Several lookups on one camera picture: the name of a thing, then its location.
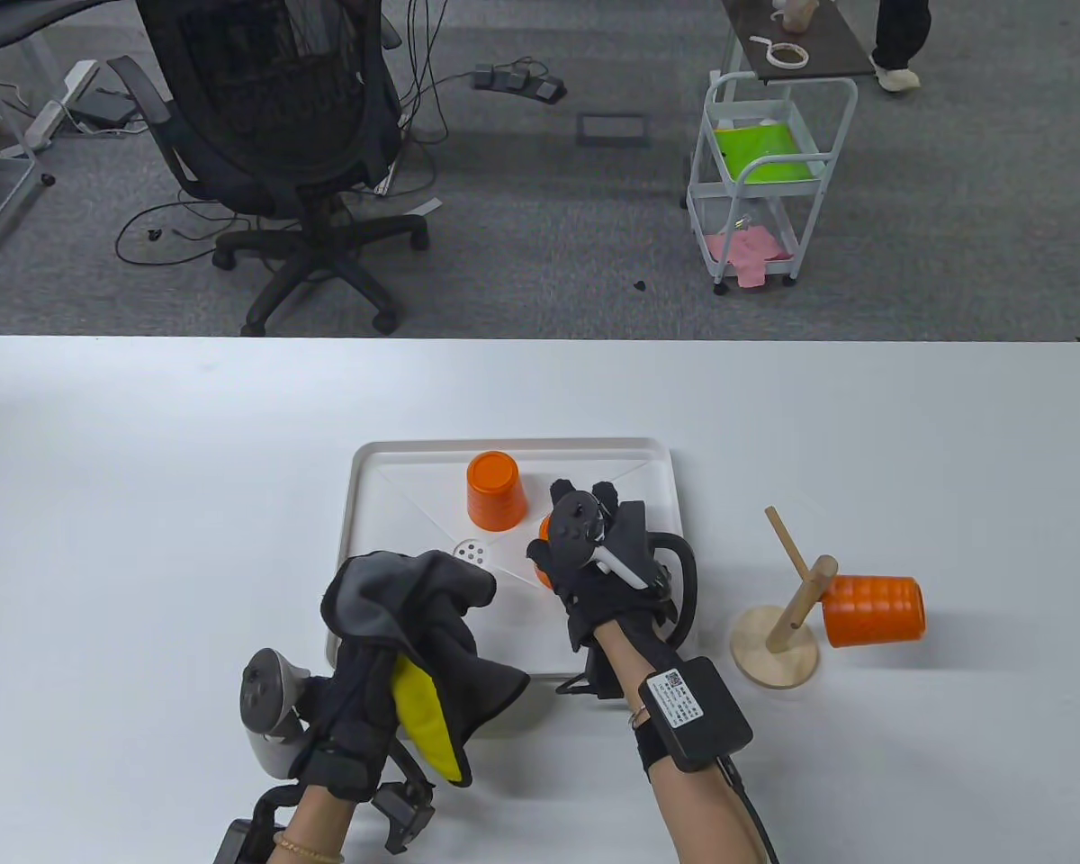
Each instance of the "gray carpet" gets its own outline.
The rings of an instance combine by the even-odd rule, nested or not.
[[[392,241],[364,262],[407,308],[404,337],[951,338],[1080,335],[1080,0],[951,3],[895,99],[861,106],[800,283],[715,297],[677,207],[705,71],[720,58],[718,0],[450,0],[440,75],[540,57],[569,84],[555,108],[464,82],[441,86],[450,139],[434,148],[433,247]],[[840,0],[862,40],[875,0]],[[403,22],[399,4],[388,3]],[[112,3],[50,33],[63,62],[146,53],[134,9]],[[403,53],[393,62],[404,71]],[[805,98],[824,127],[831,94]],[[643,151],[575,145],[577,111],[643,111]],[[438,126],[426,107],[418,126]],[[58,140],[58,177],[0,251],[0,333],[234,334],[268,275],[205,258],[129,267],[112,239],[176,186],[148,136]],[[419,154],[396,188],[429,177]],[[362,205],[359,217],[387,213]],[[149,243],[145,228],[162,227]],[[143,219],[124,251],[171,259],[203,248],[190,214]],[[644,293],[632,285],[643,280]],[[326,283],[270,321],[282,337],[370,335],[370,307]]]

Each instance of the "white sneaker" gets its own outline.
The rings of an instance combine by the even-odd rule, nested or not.
[[[868,55],[872,68],[877,70],[877,82],[890,94],[903,94],[907,90],[920,89],[920,76],[910,69],[885,69]]]

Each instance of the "chair base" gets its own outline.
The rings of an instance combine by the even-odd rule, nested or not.
[[[266,260],[283,262],[248,310],[247,320],[240,329],[242,337],[262,337],[268,318],[316,271],[338,275],[375,306],[372,326],[387,337],[400,326],[400,308],[376,276],[360,265],[352,251],[400,234],[408,234],[417,252],[430,245],[428,219],[420,215],[397,215],[347,227],[322,226],[319,231],[230,231],[216,238],[212,264],[220,270],[232,270],[237,252],[256,252]]]

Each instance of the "orange cup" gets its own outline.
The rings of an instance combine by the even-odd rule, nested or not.
[[[540,539],[544,540],[544,542],[549,540],[549,523],[551,521],[552,521],[552,514],[549,513],[543,517],[543,522],[540,523]],[[537,571],[537,579],[540,580],[540,584],[543,585],[545,589],[549,589],[549,591],[551,592],[552,581],[549,580],[549,573],[545,573],[535,564],[531,565],[531,568]]]
[[[473,458],[467,473],[469,518],[485,531],[507,531],[516,527],[528,512],[521,469],[515,458],[489,450]]]
[[[928,630],[916,580],[837,576],[824,594],[824,631],[833,647],[916,642]]]

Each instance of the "white table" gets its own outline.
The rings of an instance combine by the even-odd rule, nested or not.
[[[241,666],[323,667],[352,454],[495,435],[672,447],[782,861],[1080,863],[1080,345],[63,337],[0,338],[0,862],[211,862],[268,786]],[[918,579],[928,642],[739,676],[733,613],[794,586],[770,503]],[[673,859],[622,715],[503,735],[404,861]],[[362,813],[349,860],[387,860]]]

